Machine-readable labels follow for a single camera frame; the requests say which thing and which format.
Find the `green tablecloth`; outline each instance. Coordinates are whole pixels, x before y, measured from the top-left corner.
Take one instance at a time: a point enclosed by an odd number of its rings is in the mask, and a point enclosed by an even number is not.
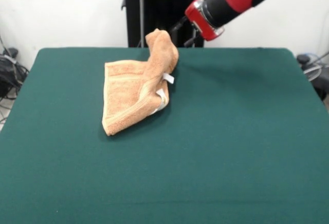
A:
[[[103,64],[44,49],[0,134],[0,223],[329,223],[329,116],[284,49],[181,49],[163,111],[107,137]]]

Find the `crumpled towel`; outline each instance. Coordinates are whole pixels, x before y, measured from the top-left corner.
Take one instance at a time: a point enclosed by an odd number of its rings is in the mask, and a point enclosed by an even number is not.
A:
[[[165,108],[168,83],[178,62],[178,50],[169,34],[154,30],[146,37],[147,62],[121,60],[105,64],[102,125],[108,136]]]

